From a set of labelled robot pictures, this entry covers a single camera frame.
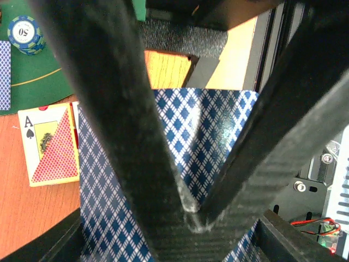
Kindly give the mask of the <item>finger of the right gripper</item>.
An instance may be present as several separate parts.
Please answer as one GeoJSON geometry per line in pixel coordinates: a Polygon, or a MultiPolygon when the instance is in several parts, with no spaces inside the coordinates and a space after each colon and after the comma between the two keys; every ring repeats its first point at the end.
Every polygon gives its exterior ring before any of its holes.
{"type": "Polygon", "coordinates": [[[301,167],[348,125],[348,1],[310,1],[200,210],[211,233],[239,239],[260,219],[298,261],[337,261],[268,207],[301,167]]]}
{"type": "Polygon", "coordinates": [[[29,1],[156,261],[198,261],[131,1],[29,1]]]}

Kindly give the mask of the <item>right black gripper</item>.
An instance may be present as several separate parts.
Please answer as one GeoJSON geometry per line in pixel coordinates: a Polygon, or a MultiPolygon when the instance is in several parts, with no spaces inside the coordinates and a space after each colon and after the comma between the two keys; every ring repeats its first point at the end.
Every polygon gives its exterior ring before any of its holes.
{"type": "Polygon", "coordinates": [[[146,49],[219,58],[227,32],[280,1],[146,1],[140,32],[146,49]]]}

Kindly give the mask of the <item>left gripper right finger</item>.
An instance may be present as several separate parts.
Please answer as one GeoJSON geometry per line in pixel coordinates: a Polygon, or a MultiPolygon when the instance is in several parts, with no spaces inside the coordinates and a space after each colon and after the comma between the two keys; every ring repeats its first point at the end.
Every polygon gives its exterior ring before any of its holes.
{"type": "Polygon", "coordinates": [[[263,261],[344,261],[271,210],[258,221],[256,239],[263,261]]]}

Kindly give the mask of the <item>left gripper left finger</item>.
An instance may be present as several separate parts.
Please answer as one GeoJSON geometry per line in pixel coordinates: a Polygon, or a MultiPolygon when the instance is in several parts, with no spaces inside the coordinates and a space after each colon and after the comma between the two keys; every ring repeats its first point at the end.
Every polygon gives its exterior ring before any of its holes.
{"type": "Polygon", "coordinates": [[[80,209],[1,261],[80,261],[84,245],[80,209]]]}

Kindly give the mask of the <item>teal chip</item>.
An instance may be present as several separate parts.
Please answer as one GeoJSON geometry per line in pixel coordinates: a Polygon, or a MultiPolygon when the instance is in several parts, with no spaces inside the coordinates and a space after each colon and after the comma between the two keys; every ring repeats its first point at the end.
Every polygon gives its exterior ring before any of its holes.
{"type": "Polygon", "coordinates": [[[43,51],[46,41],[36,20],[28,15],[12,19],[7,30],[11,44],[25,55],[36,55],[43,51]]]}

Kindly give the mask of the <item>grey card box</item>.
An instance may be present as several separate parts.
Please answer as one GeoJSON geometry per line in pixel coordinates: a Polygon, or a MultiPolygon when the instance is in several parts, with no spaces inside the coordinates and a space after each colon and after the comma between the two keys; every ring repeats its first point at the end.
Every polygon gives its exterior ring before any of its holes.
{"type": "MultiPolygon", "coordinates": [[[[176,88],[155,90],[154,96],[174,163],[194,198],[202,203],[258,94],[176,88]]],[[[74,105],[74,114],[85,240],[81,260],[152,261],[117,176],[80,104],[74,105]]]]}

